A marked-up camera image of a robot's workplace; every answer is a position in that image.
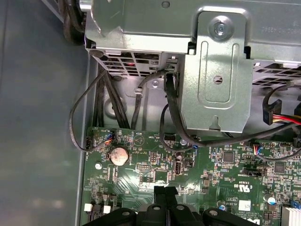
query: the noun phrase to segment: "red wire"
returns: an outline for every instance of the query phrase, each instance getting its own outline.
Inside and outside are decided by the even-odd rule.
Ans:
[[[282,119],[282,120],[291,121],[291,122],[293,122],[293,123],[296,123],[296,124],[298,124],[298,125],[301,125],[301,122],[298,122],[298,121],[296,121],[296,120],[294,120],[294,119],[286,118],[286,117],[284,117],[284,116],[274,115],[274,116],[273,116],[273,119]]]

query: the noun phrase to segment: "cable clip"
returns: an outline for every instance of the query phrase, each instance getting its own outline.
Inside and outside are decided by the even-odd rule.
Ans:
[[[135,88],[134,89],[134,93],[136,94],[136,95],[141,95],[142,96],[142,93],[143,93],[143,88]]]

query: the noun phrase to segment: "metal hole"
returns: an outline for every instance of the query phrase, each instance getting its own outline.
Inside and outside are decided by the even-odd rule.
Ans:
[[[217,85],[221,84],[222,83],[222,77],[219,76],[219,75],[216,75],[214,78],[213,78],[213,82]]]
[[[169,8],[170,7],[170,2],[169,1],[163,1],[161,6],[162,6],[162,8]]]

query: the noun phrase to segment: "circuit board component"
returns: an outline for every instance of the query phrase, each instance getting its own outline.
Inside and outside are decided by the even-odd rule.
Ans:
[[[110,133],[91,128],[87,141],[97,145]],[[175,186],[178,203],[199,213],[220,208],[262,226],[279,226],[284,207],[301,206],[300,157],[263,162],[253,152],[253,145],[259,145],[260,154],[281,158],[292,154],[292,144],[257,140],[172,153],[154,132],[115,129],[114,134],[104,147],[86,153],[82,225],[120,207],[138,211],[153,202],[154,186]],[[177,135],[165,140],[183,146]]]

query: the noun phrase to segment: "white label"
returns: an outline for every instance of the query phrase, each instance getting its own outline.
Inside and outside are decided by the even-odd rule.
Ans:
[[[251,210],[251,201],[239,200],[238,210],[240,210],[240,211],[250,211]]]
[[[259,220],[259,219],[254,219],[254,220],[248,219],[248,221],[251,221],[251,222],[253,222],[253,223],[255,223],[255,224],[260,225],[260,220]]]
[[[239,185],[240,192],[249,193],[251,188],[249,185]]]

